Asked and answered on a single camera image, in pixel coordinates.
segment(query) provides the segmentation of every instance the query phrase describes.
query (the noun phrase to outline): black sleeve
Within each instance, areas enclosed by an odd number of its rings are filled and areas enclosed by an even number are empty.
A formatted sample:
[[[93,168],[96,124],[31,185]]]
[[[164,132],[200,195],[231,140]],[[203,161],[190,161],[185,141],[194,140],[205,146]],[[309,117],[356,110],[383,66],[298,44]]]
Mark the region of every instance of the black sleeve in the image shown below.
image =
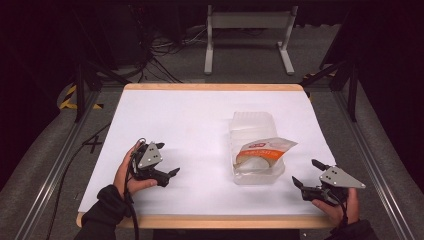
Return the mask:
[[[343,228],[335,228],[325,240],[378,240],[368,220],[360,220]]]
[[[81,219],[82,228],[75,239],[116,239],[115,229],[124,216],[129,216],[128,205],[121,199],[118,189],[109,185],[100,190],[99,201]]]

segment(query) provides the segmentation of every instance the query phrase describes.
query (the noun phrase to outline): white sheet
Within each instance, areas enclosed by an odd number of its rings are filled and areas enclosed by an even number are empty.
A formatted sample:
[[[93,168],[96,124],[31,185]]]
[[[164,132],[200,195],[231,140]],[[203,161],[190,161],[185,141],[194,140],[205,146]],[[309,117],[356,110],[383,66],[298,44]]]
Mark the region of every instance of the white sheet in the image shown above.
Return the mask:
[[[273,185],[233,182],[228,129],[236,111],[271,113],[278,135],[298,143],[284,155],[286,170]],[[134,195],[137,214],[322,215],[302,200],[291,179],[321,185],[322,172],[311,159],[335,164],[303,91],[124,91],[79,212],[87,212],[98,191],[113,182],[139,138],[165,143],[156,169],[181,170],[166,188]]]

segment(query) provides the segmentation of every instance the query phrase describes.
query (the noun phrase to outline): food packet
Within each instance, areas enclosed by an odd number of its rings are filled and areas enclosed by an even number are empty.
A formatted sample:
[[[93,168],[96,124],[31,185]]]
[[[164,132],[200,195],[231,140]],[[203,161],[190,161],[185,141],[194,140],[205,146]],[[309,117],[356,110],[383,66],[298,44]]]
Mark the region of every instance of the food packet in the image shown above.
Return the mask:
[[[233,164],[239,170],[272,168],[296,142],[284,138],[260,139],[243,145]]]

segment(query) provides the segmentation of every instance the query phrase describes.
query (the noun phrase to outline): plastic container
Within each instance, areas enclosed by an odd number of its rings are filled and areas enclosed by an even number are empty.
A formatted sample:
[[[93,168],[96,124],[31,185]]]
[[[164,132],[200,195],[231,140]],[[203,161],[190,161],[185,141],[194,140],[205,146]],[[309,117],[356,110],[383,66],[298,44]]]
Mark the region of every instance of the plastic container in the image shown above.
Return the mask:
[[[269,167],[261,159],[250,158],[243,167],[235,168],[236,157],[241,148],[261,139],[275,138],[277,130],[274,119],[267,112],[235,112],[229,127],[231,142],[231,168],[234,182],[239,185],[272,184],[283,174],[284,161],[280,158],[275,165]]]

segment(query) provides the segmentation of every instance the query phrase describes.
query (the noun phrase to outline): wooden table edge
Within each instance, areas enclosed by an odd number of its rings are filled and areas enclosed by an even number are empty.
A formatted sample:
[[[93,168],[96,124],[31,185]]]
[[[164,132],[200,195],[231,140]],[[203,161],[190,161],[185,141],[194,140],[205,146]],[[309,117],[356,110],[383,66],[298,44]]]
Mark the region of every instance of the wooden table edge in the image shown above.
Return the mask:
[[[81,227],[84,213],[78,213],[77,225]],[[176,216],[144,215],[138,217],[142,229],[318,229],[332,228],[327,216]],[[118,225],[132,228],[131,218]]]
[[[130,83],[124,90],[303,91],[299,84]]]

